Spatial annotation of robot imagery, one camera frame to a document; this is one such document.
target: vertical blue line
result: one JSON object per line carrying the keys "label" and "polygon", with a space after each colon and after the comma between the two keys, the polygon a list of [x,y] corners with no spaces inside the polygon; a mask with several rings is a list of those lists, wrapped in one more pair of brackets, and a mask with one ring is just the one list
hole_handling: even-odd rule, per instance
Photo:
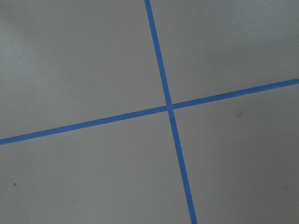
{"label": "vertical blue line", "polygon": [[150,0],[144,0],[144,2],[145,2],[146,11],[148,14],[149,27],[150,27],[151,35],[153,38],[154,47],[155,47],[160,77],[161,77],[165,101],[166,101],[166,105],[167,105],[167,111],[168,111],[169,120],[170,120],[170,124],[171,124],[172,136],[173,136],[175,148],[177,151],[178,164],[179,164],[179,168],[181,171],[181,176],[182,176],[183,186],[184,186],[186,200],[187,200],[187,204],[188,204],[190,219],[191,219],[192,224],[197,224],[197,219],[196,219],[195,209],[194,209],[194,205],[193,205],[187,171],[186,171],[186,167],[185,167],[181,142],[180,142],[179,135],[178,135],[178,127],[177,127],[176,119],[174,116],[170,91],[169,91],[169,87],[168,87],[168,83],[167,83],[165,68],[164,68],[162,54],[161,54],[160,45],[159,45],[159,40],[158,40],[158,36],[157,36],[154,16],[153,16],[153,12],[152,12],[151,5],[150,5]]}

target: gray surface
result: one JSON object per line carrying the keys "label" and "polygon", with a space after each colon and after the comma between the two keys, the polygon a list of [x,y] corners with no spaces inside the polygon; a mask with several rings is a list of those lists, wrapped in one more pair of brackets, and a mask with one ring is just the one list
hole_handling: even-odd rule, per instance
{"label": "gray surface", "polygon": [[299,220],[299,87],[176,110],[201,224]]}
{"label": "gray surface", "polygon": [[153,0],[174,103],[299,76],[299,1]]}
{"label": "gray surface", "polygon": [[1,224],[190,222],[165,112],[0,153]]}
{"label": "gray surface", "polygon": [[0,0],[0,139],[165,104],[143,1]]}

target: blue tape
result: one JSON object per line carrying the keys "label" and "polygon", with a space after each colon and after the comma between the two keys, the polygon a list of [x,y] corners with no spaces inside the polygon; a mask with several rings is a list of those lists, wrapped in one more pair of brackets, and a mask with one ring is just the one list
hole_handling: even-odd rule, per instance
{"label": "blue tape", "polygon": [[191,219],[192,224],[197,224],[197,219],[196,219],[195,209],[194,209],[194,205],[193,205],[190,185],[189,185],[187,171],[186,171],[186,167],[185,167],[185,161],[184,161],[182,147],[181,147],[181,143],[180,143],[180,139],[179,139],[179,135],[178,135],[178,127],[177,127],[177,123],[176,123],[176,119],[175,119],[175,115],[174,115],[174,111],[173,111],[173,107],[172,107],[170,91],[169,91],[165,68],[164,68],[163,59],[162,59],[162,53],[161,53],[159,40],[158,40],[158,36],[157,36],[154,16],[153,16],[153,12],[152,12],[151,5],[150,5],[150,0],[145,0],[144,2],[145,2],[146,11],[148,14],[149,27],[150,27],[154,47],[155,47],[160,77],[161,77],[161,81],[162,81],[165,101],[166,101],[169,120],[170,120],[170,124],[171,124],[172,136],[173,136],[173,140],[174,140],[174,144],[175,144],[175,148],[176,148],[176,152],[177,152],[178,164],[179,164],[179,168],[180,168],[180,172],[181,172],[181,176],[182,176],[182,181],[183,181],[183,186],[184,186],[184,190],[185,190],[190,219]]}
{"label": "blue tape", "polygon": [[154,114],[154,113],[160,113],[160,112],[164,112],[164,111],[167,111],[167,107],[160,106],[160,107],[155,107],[155,108],[151,108],[151,109],[147,109],[147,110],[116,115],[116,116],[112,116],[112,117],[108,117],[108,118],[86,121],[86,122],[82,122],[82,123],[78,123],[78,124],[74,124],[74,125],[67,125],[67,126],[63,126],[63,127],[52,128],[52,129],[48,129],[48,130],[44,130],[44,131],[40,131],[40,132],[23,134],[23,135],[14,136],[14,137],[6,138],[6,139],[1,139],[0,145],[34,139],[34,138],[39,138],[39,137],[52,135],[52,134],[69,132],[69,131],[78,130],[81,128],[107,124],[107,123],[111,123],[111,122],[141,117],[141,116],[150,115],[150,114]]}
{"label": "blue tape", "polygon": [[277,88],[286,87],[289,85],[296,85],[296,84],[299,84],[299,79],[297,79],[297,78],[279,82],[279,83],[261,85],[261,86],[257,86],[257,87],[253,87],[253,88],[244,89],[244,90],[238,90],[238,91],[223,93],[223,94],[219,94],[219,95],[215,95],[215,96],[189,100],[189,101],[173,104],[173,109],[179,109],[179,108],[194,106],[194,105],[199,105],[199,104],[206,104],[206,103],[210,103],[213,101],[218,101],[218,100],[228,99],[228,98],[233,98],[233,97],[239,97],[239,96],[248,95],[248,94],[252,94],[252,93],[256,93],[256,92],[262,92],[262,91],[277,89]]}

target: gray floor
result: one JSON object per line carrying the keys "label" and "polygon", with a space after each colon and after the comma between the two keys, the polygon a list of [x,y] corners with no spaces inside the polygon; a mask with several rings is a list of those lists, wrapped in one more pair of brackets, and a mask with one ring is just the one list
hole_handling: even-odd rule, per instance
{"label": "gray floor", "polygon": [[[173,103],[299,78],[299,1],[151,5]],[[198,223],[298,222],[298,98],[175,110]],[[0,140],[164,106],[144,1],[0,0],[0,103]],[[191,223],[168,113],[1,145],[0,223]]]}

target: round stain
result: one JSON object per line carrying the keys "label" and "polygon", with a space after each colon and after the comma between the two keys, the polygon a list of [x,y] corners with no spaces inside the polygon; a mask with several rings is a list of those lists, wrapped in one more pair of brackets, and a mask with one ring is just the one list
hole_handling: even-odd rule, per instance
{"label": "round stain", "polygon": [[243,117],[243,112],[240,111],[240,110],[237,110],[236,113],[235,113],[235,116],[236,116],[237,118],[241,118],[241,117]]}

